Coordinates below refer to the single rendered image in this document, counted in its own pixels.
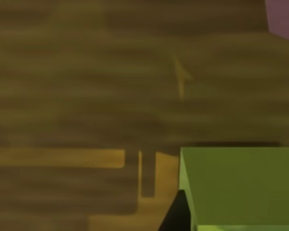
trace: yellow stripe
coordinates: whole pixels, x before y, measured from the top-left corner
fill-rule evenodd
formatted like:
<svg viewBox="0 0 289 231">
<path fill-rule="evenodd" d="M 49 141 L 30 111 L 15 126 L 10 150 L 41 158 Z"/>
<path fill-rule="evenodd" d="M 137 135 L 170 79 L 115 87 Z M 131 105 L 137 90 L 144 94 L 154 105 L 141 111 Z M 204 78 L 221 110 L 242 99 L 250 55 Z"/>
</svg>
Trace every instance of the yellow stripe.
<svg viewBox="0 0 289 231">
<path fill-rule="evenodd" d="M 124 150 L 0 148 L 0 167 L 124 167 Z"/>
</svg>

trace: green box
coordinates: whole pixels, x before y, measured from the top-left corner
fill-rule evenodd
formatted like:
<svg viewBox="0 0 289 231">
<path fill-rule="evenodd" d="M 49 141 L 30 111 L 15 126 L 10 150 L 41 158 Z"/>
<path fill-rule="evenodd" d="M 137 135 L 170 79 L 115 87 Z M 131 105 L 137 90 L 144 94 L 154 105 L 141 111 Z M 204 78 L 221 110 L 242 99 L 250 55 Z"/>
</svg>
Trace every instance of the green box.
<svg viewBox="0 0 289 231">
<path fill-rule="evenodd" d="M 182 148 L 192 230 L 289 231 L 289 148 Z"/>
</svg>

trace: wooden table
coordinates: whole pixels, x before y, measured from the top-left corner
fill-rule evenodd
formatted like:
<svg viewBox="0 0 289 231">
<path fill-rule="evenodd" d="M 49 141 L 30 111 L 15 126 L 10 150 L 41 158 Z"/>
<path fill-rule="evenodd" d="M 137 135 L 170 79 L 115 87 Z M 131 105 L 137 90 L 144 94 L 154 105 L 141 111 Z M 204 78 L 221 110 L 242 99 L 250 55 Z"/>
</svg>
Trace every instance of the wooden table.
<svg viewBox="0 0 289 231">
<path fill-rule="evenodd" d="M 289 148 L 187 147 L 180 161 L 191 230 L 289 230 Z"/>
</svg>

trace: purple cube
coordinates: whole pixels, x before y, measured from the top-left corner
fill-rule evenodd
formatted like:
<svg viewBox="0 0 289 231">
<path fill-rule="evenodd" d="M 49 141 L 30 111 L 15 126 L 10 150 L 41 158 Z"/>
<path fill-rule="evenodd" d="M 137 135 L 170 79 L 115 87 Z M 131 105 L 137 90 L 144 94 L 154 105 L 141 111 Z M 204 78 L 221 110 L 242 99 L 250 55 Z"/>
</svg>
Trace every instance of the purple cube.
<svg viewBox="0 0 289 231">
<path fill-rule="evenodd" d="M 269 31 L 289 39 L 289 0 L 265 0 Z"/>
</svg>

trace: purple object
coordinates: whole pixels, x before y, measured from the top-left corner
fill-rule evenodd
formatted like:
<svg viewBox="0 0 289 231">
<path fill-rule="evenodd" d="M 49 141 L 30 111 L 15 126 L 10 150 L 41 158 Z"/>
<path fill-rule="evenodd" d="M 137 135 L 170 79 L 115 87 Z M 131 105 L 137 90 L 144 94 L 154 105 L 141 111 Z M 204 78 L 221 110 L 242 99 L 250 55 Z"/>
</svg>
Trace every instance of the purple object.
<svg viewBox="0 0 289 231">
<path fill-rule="evenodd" d="M 289 39 L 289 0 L 265 0 L 269 31 Z"/>
</svg>

